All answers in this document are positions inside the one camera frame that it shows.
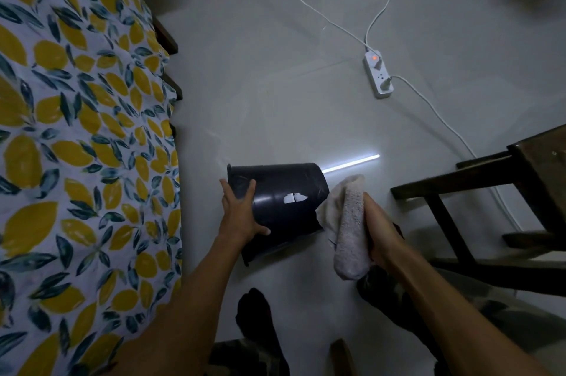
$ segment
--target power socket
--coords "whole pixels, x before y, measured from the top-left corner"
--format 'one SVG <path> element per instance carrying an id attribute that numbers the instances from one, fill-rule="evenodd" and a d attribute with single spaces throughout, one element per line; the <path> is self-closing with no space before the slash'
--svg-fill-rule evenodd
<path id="1" fill-rule="evenodd" d="M 381 67 L 377 69 L 375 66 L 379 61 L 381 61 Z M 389 78 L 381 53 L 379 51 L 368 51 L 366 56 L 363 58 L 363 65 L 366 68 L 371 86 L 374 89 L 374 96 L 377 99 L 388 98 L 391 96 L 393 93 L 393 85 L 390 82 L 387 88 L 381 88 L 381 85 Z"/>

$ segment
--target black plastic bin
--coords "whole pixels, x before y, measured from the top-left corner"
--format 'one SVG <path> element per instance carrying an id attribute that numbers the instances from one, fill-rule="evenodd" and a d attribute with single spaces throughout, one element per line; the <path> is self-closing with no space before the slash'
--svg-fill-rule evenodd
<path id="1" fill-rule="evenodd" d="M 252 211 L 255 220 L 271 230 L 256 235 L 243 251 L 244 263 L 282 248 L 295 239 L 321 229 L 315 209 L 328 197 L 328 185 L 314 163 L 267 166 L 228 165 L 228 184 L 241 199 L 255 179 Z"/>

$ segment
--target folded cloth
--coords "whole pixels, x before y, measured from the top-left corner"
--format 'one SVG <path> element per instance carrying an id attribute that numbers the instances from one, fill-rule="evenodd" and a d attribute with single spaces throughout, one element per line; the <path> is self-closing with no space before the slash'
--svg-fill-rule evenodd
<path id="1" fill-rule="evenodd" d="M 344 179 L 316 208 L 316 219 L 335 246 L 334 270 L 344 280 L 358 280 L 372 266 L 363 223 L 363 175 Z"/>

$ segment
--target foot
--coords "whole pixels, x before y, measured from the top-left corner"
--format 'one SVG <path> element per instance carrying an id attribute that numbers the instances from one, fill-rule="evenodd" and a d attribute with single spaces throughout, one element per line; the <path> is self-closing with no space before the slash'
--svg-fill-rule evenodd
<path id="1" fill-rule="evenodd" d="M 289 366 L 273 327 L 269 303 L 259 290 L 252 288 L 242 296 L 238 302 L 236 323 L 245 338 L 263 346 L 279 358 L 281 375 L 289 374 Z"/>

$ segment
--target white tile floor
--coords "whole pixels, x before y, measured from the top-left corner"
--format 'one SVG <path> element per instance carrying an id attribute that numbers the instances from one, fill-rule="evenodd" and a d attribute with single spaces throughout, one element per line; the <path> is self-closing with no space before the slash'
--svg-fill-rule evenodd
<path id="1" fill-rule="evenodd" d="M 146 0 L 180 52 L 167 72 L 184 90 L 178 130 L 185 270 L 208 251 L 221 217 L 226 165 L 301 163 L 328 167 L 381 157 L 353 173 L 424 253 L 450 255 L 421 202 L 401 206 L 389 188 L 453 169 L 461 143 L 402 82 L 376 100 L 363 46 L 298 0 Z M 306 0 L 362 37 L 386 0 Z M 370 34 L 390 73 L 411 81 L 479 155 L 564 122 L 566 0 L 393 0 Z M 539 227 L 512 187 L 502 194 L 523 228 Z M 477 257 L 503 252 L 511 225 L 486 191 L 446 199 Z M 357 297 L 332 270 L 320 235 L 245 268 L 238 263 L 217 338 L 240 336 L 237 300 L 263 291 L 294 375 L 328 372 L 329 344 L 350 345 L 360 375 L 432 374 L 433 359 Z M 547 298 L 524 294 L 526 300 Z M 560 312 L 554 299 L 549 310 Z"/>

